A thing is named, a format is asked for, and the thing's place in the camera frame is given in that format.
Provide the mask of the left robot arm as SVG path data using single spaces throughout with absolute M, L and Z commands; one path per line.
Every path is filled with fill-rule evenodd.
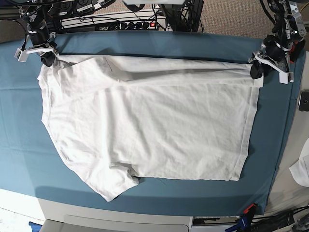
M 252 79 L 267 76 L 272 70 L 279 73 L 279 82 L 288 84 L 294 81 L 290 65 L 295 63 L 305 46 L 306 29 L 297 3 L 290 0 L 268 0 L 271 16 L 264 2 L 260 4 L 273 24 L 272 33 L 261 43 L 261 48 L 253 52 L 248 62 L 252 64 Z

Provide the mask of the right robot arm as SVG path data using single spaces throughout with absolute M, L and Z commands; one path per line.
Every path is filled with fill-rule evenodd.
M 30 54 L 37 54 L 45 66 L 52 66 L 57 55 L 57 44 L 54 42 L 56 33 L 49 31 L 46 17 L 47 6 L 53 3 L 47 0 L 23 3 L 11 0 L 9 3 L 19 8 L 20 19 L 27 23 L 27 26 L 23 27 L 24 42 L 17 48 L 14 57 L 19 62 L 26 62 Z

